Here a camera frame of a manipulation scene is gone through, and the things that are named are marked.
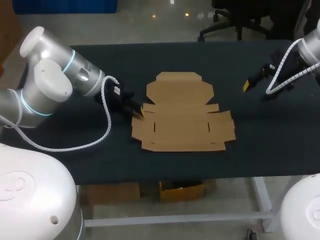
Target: chair base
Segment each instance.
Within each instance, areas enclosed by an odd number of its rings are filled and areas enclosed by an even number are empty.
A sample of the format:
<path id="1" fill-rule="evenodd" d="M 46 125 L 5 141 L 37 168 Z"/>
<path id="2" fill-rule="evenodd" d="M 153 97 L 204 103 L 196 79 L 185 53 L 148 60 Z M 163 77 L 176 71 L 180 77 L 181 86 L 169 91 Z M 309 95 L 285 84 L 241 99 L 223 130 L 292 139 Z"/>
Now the chair base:
<path id="1" fill-rule="evenodd" d="M 254 30 L 256 32 L 266 35 L 267 37 L 270 34 L 270 31 L 268 29 L 264 28 L 263 26 L 260 26 L 261 18 L 254 19 L 254 22 L 251 20 L 248 20 L 248 21 L 243 21 L 239 23 L 239 22 L 236 22 L 235 20 L 232 20 L 232 16 L 230 15 L 229 12 L 216 9 L 213 15 L 214 22 L 217 22 L 219 20 L 219 15 L 226 17 L 227 20 L 202 30 L 199 34 L 198 42 L 205 42 L 204 34 L 215 32 L 221 29 L 226 29 L 229 27 L 235 27 L 236 39 L 238 41 L 242 40 L 242 28 Z"/>

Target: white cable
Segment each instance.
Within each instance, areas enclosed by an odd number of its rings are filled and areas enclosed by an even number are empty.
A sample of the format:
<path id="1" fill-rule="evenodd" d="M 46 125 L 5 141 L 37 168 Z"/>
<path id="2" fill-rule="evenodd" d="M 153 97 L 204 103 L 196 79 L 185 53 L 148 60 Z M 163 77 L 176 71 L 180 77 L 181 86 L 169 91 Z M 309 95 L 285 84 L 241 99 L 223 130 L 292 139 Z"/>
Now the white cable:
<path id="1" fill-rule="evenodd" d="M 19 116 L 18 116 L 18 119 L 17 119 L 16 123 L 14 124 L 14 126 L 17 127 L 17 126 L 19 126 L 19 124 L 20 124 L 20 122 L 21 122 L 21 119 L 22 119 L 22 104 L 21 104 L 21 101 L 20 101 L 20 99 L 19 99 L 19 95 L 18 95 L 18 93 L 16 92 L 16 90 L 13 90 L 13 89 L 10 89 L 10 88 L 8 88 L 8 90 L 11 91 L 11 92 L 13 92 L 13 94 L 14 94 L 17 102 L 18 102 Z M 4 127 L 7 128 L 7 129 L 13 129 L 14 126 L 6 126 L 6 125 L 5 125 Z"/>
<path id="2" fill-rule="evenodd" d="M 305 74 L 307 74 L 307 73 L 315 70 L 316 68 L 319 68 L 319 67 L 320 67 L 320 62 L 318 62 L 318 63 L 316 63 L 316 64 L 308 67 L 307 69 L 305 69 L 305 70 L 297 73 L 296 75 L 288 78 L 288 79 L 285 80 L 283 83 L 279 84 L 277 87 L 275 87 L 274 89 L 271 90 L 271 88 L 273 87 L 273 85 L 275 84 L 275 82 L 276 82 L 276 80 L 277 80 L 277 78 L 278 78 L 278 75 L 279 75 L 279 73 L 280 73 L 280 71 L 281 71 L 281 69 L 282 69 L 282 67 L 283 67 L 283 65 L 284 65 L 284 63 L 285 63 L 285 61 L 286 61 L 289 53 L 290 53 L 291 50 L 294 48 L 294 46 L 295 46 L 299 41 L 301 41 L 301 39 L 302 39 L 302 38 L 294 41 L 294 42 L 290 45 L 290 47 L 287 49 L 287 51 L 285 52 L 285 54 L 284 54 L 284 56 L 283 56 L 283 58 L 282 58 L 282 60 L 281 60 L 281 62 L 280 62 L 280 64 L 279 64 L 279 66 L 278 66 L 278 68 L 277 68 L 277 70 L 276 70 L 276 72 L 275 72 L 275 75 L 274 75 L 271 83 L 269 84 L 268 88 L 267 88 L 266 91 L 265 91 L 265 93 L 266 93 L 267 95 L 274 94 L 275 92 L 277 92 L 277 91 L 279 91 L 280 89 L 282 89 L 284 86 L 288 85 L 289 83 L 292 83 L 294 80 L 296 80 L 296 79 L 302 77 L 303 75 L 305 75 Z"/>
<path id="3" fill-rule="evenodd" d="M 103 104 L 103 108 L 106 114 L 106 118 L 107 118 L 107 122 L 108 122 L 108 127 L 104 133 L 104 135 L 102 137 L 100 137 L 98 140 L 91 142 L 89 144 L 86 145 L 82 145 L 82 146 L 76 146 L 76 147 L 70 147 L 70 148 L 48 148 L 48 147 L 44 147 L 44 146 L 40 146 L 39 144 L 35 143 L 34 141 L 32 141 L 29 137 L 26 136 L 26 134 L 13 122 L 9 121 L 8 119 L 6 119 L 5 117 L 0 115 L 0 120 L 3 121 L 5 124 L 9 125 L 10 127 L 13 127 L 19 134 L 20 136 L 30 145 L 34 146 L 37 149 L 40 149 L 42 151 L 47 151 L 47 152 L 69 152 L 69 151 L 75 151 L 75 150 L 80 150 L 80 149 L 85 149 L 85 148 L 89 148 L 92 147 L 93 145 L 96 145 L 98 143 L 100 143 L 101 141 L 103 141 L 109 134 L 110 130 L 111 130 L 111 117 L 110 117 L 110 113 L 107 107 L 107 103 L 106 103 L 106 99 L 105 99 L 105 83 L 107 80 L 112 80 L 114 83 L 119 84 L 119 82 L 117 81 L 117 79 L 115 79 L 113 76 L 106 76 L 104 77 L 104 79 L 102 80 L 102 84 L 101 84 L 101 98 L 102 98 L 102 104 Z"/>

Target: metal table frame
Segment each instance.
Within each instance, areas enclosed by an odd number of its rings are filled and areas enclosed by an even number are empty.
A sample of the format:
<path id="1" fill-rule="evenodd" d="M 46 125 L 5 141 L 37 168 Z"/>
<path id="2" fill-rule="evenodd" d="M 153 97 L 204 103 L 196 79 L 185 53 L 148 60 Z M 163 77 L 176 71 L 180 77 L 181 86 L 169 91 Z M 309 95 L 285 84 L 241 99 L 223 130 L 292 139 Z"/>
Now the metal table frame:
<path id="1" fill-rule="evenodd" d="M 140 225 L 140 224 L 165 224 L 209 221 L 232 221 L 262 219 L 264 232 L 274 232 L 280 225 L 280 209 L 283 199 L 289 189 L 296 184 L 302 176 L 292 176 L 281 192 L 278 199 L 272 204 L 265 185 L 264 178 L 252 177 L 255 196 L 258 201 L 259 211 L 243 213 L 215 213 L 215 214 L 192 214 L 192 215 L 165 215 L 165 216 L 142 216 L 126 218 L 106 218 L 84 220 L 86 228 Z"/>

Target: gray floor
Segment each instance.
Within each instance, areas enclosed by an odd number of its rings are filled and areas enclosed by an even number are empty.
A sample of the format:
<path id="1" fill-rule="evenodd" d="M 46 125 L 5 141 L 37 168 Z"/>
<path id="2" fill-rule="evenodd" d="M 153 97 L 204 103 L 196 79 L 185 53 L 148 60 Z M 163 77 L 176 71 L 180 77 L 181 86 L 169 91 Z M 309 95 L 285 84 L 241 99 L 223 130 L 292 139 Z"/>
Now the gray floor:
<path id="1" fill-rule="evenodd" d="M 171 4 L 172 1 L 119 0 L 117 14 L 21 15 L 19 18 L 25 33 L 42 25 L 69 45 L 192 42 L 197 40 L 202 29 L 213 24 L 211 0 L 174 0 Z M 264 18 L 262 25 L 270 27 L 270 20 Z M 247 29 L 243 31 L 244 40 L 263 38 L 259 33 Z M 235 40 L 235 29 L 208 34 L 206 39 Z M 17 46 L 3 64 L 5 72 L 0 79 L 0 87 L 15 88 L 24 66 L 25 61 L 19 56 Z M 288 177 L 267 177 L 265 180 L 273 200 L 288 182 Z M 153 198 L 143 198 L 121 205 L 96 206 L 94 218 L 257 210 L 249 179 L 219 179 L 217 185 L 218 190 L 208 191 L 204 199 L 196 202 L 164 204 Z M 88 232 L 87 240 L 243 240 L 247 228 L 258 231 L 260 240 L 283 239 L 280 232 L 263 233 L 260 221 L 254 220 L 98 227 Z"/>

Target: chair wheel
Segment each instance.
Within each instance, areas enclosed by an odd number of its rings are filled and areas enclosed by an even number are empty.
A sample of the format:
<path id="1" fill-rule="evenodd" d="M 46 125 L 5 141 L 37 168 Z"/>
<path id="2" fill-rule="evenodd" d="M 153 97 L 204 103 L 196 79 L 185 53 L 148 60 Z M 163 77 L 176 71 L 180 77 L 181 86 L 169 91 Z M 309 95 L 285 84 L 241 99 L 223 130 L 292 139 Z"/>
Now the chair wheel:
<path id="1" fill-rule="evenodd" d="M 216 14 L 216 13 L 215 13 L 215 14 L 213 15 L 213 22 L 214 22 L 214 23 L 219 22 L 219 14 Z"/>
<path id="2" fill-rule="evenodd" d="M 201 37 L 201 36 L 198 36 L 198 42 L 205 42 L 205 38 Z"/>

